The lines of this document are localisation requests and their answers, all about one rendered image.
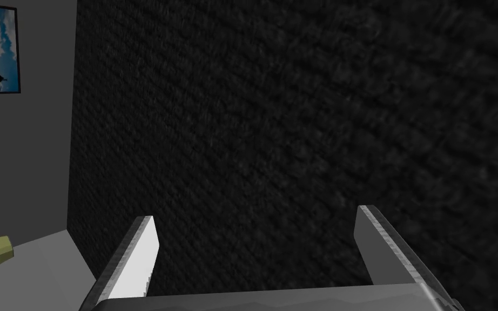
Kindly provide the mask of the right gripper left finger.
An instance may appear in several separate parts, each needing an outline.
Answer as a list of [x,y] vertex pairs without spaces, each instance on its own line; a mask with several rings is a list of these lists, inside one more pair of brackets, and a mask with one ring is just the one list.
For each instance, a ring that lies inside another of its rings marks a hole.
[[96,305],[108,299],[145,297],[158,252],[154,217],[137,217],[79,311],[93,311]]

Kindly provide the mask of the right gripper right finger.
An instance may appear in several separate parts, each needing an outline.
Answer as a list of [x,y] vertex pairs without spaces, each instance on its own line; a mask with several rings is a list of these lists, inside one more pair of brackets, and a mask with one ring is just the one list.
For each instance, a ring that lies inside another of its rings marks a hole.
[[372,284],[405,291],[381,311],[465,311],[374,205],[358,206],[354,240]]

